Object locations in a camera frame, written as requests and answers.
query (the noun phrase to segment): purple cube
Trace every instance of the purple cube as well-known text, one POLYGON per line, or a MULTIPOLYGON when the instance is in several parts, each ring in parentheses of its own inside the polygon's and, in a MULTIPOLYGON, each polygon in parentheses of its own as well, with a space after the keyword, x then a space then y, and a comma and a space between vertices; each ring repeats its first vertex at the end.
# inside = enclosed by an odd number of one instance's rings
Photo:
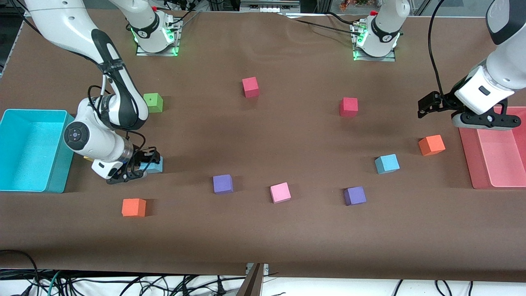
POLYGON ((234 184, 232 183, 232 176, 214 176, 214 192, 216 194, 233 193, 234 184))
POLYGON ((345 189, 343 195, 345 196, 345 204, 346 205, 355 205, 364 203, 367 201, 365 198, 365 192, 363 191, 363 187, 353 187, 353 188, 347 188, 345 189))

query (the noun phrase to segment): pink plastic tray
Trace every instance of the pink plastic tray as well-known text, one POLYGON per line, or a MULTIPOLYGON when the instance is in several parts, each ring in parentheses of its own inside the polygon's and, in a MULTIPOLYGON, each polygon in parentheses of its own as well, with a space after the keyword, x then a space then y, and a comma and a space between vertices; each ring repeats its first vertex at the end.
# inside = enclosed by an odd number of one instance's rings
POLYGON ((526 189, 526 107, 507 113, 522 124, 511 131, 459 129, 475 189, 526 189))

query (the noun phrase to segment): pink cube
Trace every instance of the pink cube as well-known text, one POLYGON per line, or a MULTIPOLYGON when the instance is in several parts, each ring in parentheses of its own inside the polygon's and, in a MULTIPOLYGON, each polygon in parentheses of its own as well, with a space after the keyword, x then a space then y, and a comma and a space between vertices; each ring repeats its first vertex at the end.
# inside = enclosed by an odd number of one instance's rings
POLYGON ((358 114, 358 99, 355 97, 344 97, 340 103, 340 116, 355 117, 358 114))
POLYGON ((289 185, 287 182, 274 185, 270 187, 270 194, 272 194, 272 202, 278 203, 290 200, 289 185))
POLYGON ((245 97, 255 97, 259 95, 258 81, 255 77, 243 79, 243 90, 245 97))

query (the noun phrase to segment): cube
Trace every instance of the cube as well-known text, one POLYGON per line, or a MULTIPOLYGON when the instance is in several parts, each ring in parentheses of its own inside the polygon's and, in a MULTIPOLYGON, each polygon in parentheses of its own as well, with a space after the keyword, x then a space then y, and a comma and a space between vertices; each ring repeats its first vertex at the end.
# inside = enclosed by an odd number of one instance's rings
MULTIPOLYGON (((140 170, 144 170, 148 163, 147 162, 141 162, 140 163, 140 170)), ((159 163, 151 162, 148 168, 146 169, 146 172, 148 174, 155 174, 155 173, 162 173, 163 172, 163 157, 160 157, 159 163)))
POLYGON ((344 97, 340 102, 340 116, 355 117, 358 114, 358 99, 354 97, 344 97))
POLYGON ((232 176, 230 175, 214 176, 214 192, 216 194, 233 193, 234 184, 232 181, 232 176))
POLYGON ((123 217, 144 217, 146 215, 146 201, 143 199, 123 200, 123 217))
POLYGON ((353 188, 347 188, 343 192, 343 195, 345 197, 345 204, 346 205, 355 205, 364 203, 367 201, 365 198, 365 192, 363 191, 363 187, 353 187, 353 188))
POLYGON ((289 184, 287 182, 270 187, 272 202, 279 203, 290 200, 289 184))
POLYGON ((446 149, 440 135, 425 137, 418 142, 418 145, 423 156, 437 154, 446 149))
POLYGON ((163 98, 158 93, 144 94, 143 98, 150 113, 161 113, 163 111, 163 98))
POLYGON ((255 97, 259 95, 258 81, 255 77, 243 79, 243 90, 245 97, 255 97))
POLYGON ((375 160, 375 164, 379 174, 387 174, 400 169, 395 154, 380 156, 375 160))

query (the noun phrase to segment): green cube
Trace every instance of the green cube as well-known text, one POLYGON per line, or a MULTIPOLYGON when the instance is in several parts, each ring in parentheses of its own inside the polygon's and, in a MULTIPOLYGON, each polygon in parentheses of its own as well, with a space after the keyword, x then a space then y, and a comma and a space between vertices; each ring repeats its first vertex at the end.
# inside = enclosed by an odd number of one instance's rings
POLYGON ((163 98, 158 93, 144 94, 143 98, 150 113, 161 113, 163 111, 163 98))

